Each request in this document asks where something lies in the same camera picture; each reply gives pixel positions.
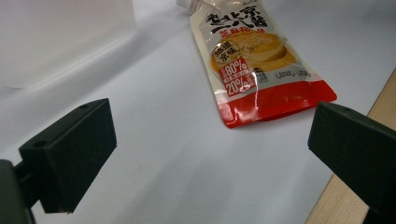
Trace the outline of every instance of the wooden edge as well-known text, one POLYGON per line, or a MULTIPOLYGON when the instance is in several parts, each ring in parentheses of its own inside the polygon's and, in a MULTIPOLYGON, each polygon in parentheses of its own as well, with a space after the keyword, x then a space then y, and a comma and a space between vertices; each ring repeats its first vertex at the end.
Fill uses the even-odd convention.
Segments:
MULTIPOLYGON (((393 70, 367 117, 396 130, 395 115, 396 69, 393 70)), ((333 175, 305 223, 361 224, 367 211, 368 206, 337 175, 333 175)))

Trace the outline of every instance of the sauce packet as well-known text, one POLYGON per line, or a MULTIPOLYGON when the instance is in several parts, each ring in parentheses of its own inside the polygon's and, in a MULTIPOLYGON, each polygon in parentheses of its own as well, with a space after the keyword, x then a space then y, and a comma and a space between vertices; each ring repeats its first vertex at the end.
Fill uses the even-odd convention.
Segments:
POLYGON ((337 98, 300 59, 258 0, 177 0, 229 128, 279 119, 337 98))

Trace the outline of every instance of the white table surface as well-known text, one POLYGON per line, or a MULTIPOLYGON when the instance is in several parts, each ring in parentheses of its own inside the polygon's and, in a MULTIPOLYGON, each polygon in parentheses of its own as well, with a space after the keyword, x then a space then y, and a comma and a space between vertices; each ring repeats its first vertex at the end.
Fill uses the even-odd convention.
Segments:
MULTIPOLYGON (((266 0, 336 91, 367 114, 396 66, 396 1, 266 0)), ((74 214, 37 223, 304 223, 332 172, 307 146, 314 115, 230 130, 174 0, 134 0, 133 37, 41 87, 0 87, 0 158, 75 107, 109 98, 118 147, 74 214)))

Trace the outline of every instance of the black plastic block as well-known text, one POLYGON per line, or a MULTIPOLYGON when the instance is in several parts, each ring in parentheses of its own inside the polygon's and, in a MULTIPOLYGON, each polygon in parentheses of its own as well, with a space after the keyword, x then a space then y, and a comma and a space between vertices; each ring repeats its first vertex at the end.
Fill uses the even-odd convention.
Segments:
POLYGON ((46 213, 73 212, 117 146, 109 101, 82 105, 20 148, 46 213))
POLYGON ((320 103, 308 145, 372 211, 394 214, 396 132, 347 107, 320 103))
POLYGON ((21 188, 10 161, 0 160, 0 223, 34 223, 30 209, 26 208, 21 188))

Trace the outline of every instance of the plastic pouch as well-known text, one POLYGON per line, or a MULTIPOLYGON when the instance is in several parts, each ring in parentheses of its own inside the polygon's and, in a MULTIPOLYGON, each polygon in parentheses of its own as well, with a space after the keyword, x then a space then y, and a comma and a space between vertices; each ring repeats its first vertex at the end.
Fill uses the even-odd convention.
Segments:
POLYGON ((279 119, 334 91, 309 69, 257 0, 177 1, 191 12, 191 27, 224 123, 237 127, 279 119))

